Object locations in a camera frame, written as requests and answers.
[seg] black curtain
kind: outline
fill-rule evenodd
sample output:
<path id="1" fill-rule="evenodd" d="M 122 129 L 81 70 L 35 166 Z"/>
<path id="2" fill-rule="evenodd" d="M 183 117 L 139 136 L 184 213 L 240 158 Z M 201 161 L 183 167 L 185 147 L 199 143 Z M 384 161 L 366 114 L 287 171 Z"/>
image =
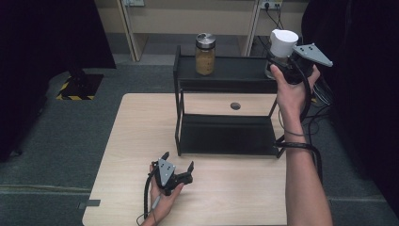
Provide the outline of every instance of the black curtain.
<path id="1" fill-rule="evenodd" d="M 333 91 L 335 121 L 399 216 L 399 2 L 311 0 L 304 40 L 334 60 L 322 74 Z"/>
<path id="2" fill-rule="evenodd" d="M 20 141 L 52 77 L 115 67 L 94 1 L 0 1 L 0 159 Z"/>

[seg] wooden table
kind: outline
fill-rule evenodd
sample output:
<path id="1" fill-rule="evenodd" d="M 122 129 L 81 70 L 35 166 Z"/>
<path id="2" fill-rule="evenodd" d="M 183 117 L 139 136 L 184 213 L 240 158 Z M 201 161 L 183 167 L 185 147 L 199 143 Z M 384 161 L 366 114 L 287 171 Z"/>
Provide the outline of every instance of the wooden table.
<path id="1" fill-rule="evenodd" d="M 267 115 L 275 95 L 186 94 L 187 112 Z M 240 110 L 232 110 L 232 102 Z M 99 168 L 85 225 L 136 225 L 143 213 L 144 185 L 150 163 L 165 152 L 182 173 L 194 161 L 194 182 L 184 187 L 160 225 L 285 225 L 285 154 L 177 155 L 174 94 L 126 94 L 120 104 Z M 272 118 L 276 137 L 282 135 L 278 112 Z"/>

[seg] jar lid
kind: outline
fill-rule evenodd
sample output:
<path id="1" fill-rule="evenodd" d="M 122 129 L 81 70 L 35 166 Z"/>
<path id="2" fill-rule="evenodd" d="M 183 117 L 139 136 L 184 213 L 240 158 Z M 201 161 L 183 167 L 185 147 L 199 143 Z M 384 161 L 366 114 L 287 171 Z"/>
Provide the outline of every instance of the jar lid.
<path id="1" fill-rule="evenodd" d="M 197 35 L 196 46 L 200 49 L 215 48 L 216 37 L 212 34 L 201 33 Z"/>

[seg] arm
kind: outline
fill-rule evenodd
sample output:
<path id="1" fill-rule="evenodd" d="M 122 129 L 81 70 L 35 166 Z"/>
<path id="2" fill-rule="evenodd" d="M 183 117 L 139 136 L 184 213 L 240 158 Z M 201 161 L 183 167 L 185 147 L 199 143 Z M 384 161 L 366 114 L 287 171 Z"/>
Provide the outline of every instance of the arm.
<path id="1" fill-rule="evenodd" d="M 161 222 L 169 213 L 172 208 L 173 203 L 176 201 L 180 192 L 183 189 L 184 184 L 181 183 L 175 187 L 172 194 L 170 196 L 166 196 L 159 189 L 158 185 L 155 182 L 155 178 L 152 177 L 151 180 L 151 206 L 154 204 L 156 198 L 160 196 L 159 203 L 156 207 L 151 210 L 147 218 L 141 224 L 141 226 L 155 226 L 159 222 Z"/>
<path id="2" fill-rule="evenodd" d="M 304 134 L 299 116 L 305 101 L 305 88 L 302 83 L 295 86 L 288 84 L 276 66 L 272 65 L 271 71 L 278 83 L 277 101 L 285 127 L 285 141 L 306 143 L 305 137 L 292 134 Z M 311 88 L 319 75 L 320 72 L 313 66 L 313 74 L 309 77 Z M 310 151 L 288 148 L 286 156 L 285 197 L 288 225 L 332 225 L 327 197 Z"/>

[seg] black controller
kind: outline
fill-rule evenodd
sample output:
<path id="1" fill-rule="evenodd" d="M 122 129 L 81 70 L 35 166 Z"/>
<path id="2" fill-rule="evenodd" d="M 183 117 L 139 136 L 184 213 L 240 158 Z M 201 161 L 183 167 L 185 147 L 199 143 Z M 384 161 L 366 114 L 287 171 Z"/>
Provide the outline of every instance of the black controller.
<path id="1" fill-rule="evenodd" d="M 167 196 L 171 194 L 178 184 L 184 183 L 188 185 L 193 183 L 191 172 L 194 170 L 194 162 L 191 162 L 187 172 L 176 175 L 174 174 L 176 167 L 167 161 L 168 157 L 169 153 L 165 153 L 157 162 L 152 162 L 152 166 L 155 169 L 155 181 L 159 188 L 165 190 Z"/>
<path id="2" fill-rule="evenodd" d="M 270 71 L 270 65 L 276 65 L 284 74 L 287 83 L 296 85 L 302 82 L 302 73 L 309 77 L 313 72 L 314 62 L 331 67 L 330 61 L 324 54 L 314 45 L 295 46 L 293 53 L 288 56 L 287 63 L 279 61 L 268 51 L 267 53 L 267 70 Z"/>

